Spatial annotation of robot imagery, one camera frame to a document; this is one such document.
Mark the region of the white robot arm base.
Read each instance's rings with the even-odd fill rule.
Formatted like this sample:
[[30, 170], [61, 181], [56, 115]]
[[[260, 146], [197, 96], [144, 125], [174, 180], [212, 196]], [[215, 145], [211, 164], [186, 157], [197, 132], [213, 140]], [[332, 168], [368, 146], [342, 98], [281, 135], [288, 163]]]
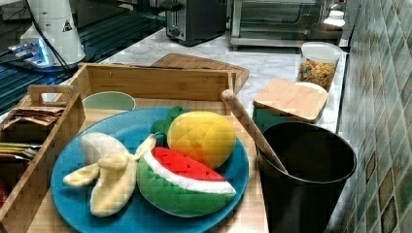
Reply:
[[8, 50], [40, 69], [72, 68], [86, 57], [69, 0], [24, 1], [32, 25]]

